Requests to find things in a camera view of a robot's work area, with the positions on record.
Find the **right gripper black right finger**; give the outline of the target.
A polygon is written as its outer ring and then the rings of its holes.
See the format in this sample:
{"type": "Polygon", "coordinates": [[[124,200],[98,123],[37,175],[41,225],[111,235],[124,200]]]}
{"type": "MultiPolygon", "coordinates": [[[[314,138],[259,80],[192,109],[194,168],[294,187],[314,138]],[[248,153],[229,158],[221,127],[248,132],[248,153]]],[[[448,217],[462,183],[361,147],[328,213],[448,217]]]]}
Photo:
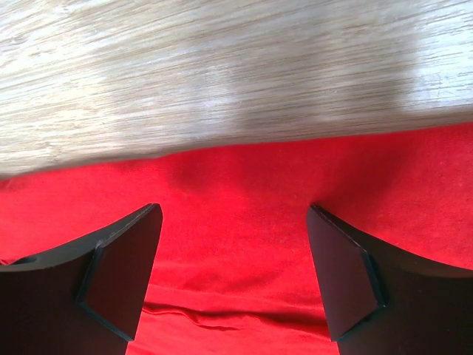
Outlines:
{"type": "Polygon", "coordinates": [[[319,206],[310,250],[341,354],[470,354],[472,271],[373,237],[319,206]]]}

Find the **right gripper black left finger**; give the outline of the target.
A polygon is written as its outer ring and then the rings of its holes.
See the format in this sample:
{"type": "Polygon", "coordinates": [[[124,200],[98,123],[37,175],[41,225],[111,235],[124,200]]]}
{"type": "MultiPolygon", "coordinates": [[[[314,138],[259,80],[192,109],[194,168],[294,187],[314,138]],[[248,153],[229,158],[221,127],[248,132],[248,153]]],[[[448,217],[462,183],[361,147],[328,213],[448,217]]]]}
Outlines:
{"type": "Polygon", "coordinates": [[[163,222],[150,203],[1,267],[3,354],[124,354],[135,339],[163,222]]]}

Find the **red t shirt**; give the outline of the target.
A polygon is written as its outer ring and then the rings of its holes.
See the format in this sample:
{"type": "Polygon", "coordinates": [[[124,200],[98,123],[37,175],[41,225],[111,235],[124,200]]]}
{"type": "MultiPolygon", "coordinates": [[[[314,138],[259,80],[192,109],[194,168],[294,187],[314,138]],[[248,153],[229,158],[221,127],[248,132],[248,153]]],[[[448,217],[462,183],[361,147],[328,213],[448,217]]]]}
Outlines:
{"type": "Polygon", "coordinates": [[[1,258],[60,245],[147,203],[161,205],[163,228],[129,354],[336,354],[308,207],[471,268],[472,125],[12,177],[1,182],[1,258]]]}

